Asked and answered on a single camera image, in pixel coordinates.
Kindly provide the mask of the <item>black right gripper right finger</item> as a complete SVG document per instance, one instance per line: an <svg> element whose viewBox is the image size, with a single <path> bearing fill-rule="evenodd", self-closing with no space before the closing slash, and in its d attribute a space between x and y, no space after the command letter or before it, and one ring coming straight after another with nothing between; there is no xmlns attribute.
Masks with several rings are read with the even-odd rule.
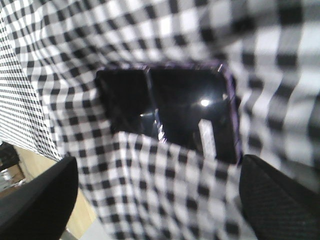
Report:
<svg viewBox="0 0 320 240"><path fill-rule="evenodd" d="M261 158L243 157L239 195L259 240L318 240L320 195Z"/></svg>

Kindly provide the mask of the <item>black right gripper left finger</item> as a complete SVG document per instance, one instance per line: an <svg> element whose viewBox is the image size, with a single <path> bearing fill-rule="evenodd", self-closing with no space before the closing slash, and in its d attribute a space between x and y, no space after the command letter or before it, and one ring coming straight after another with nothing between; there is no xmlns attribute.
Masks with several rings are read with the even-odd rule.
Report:
<svg viewBox="0 0 320 240"><path fill-rule="evenodd" d="M77 161L65 157L0 200L2 240L58 240L74 209Z"/></svg>

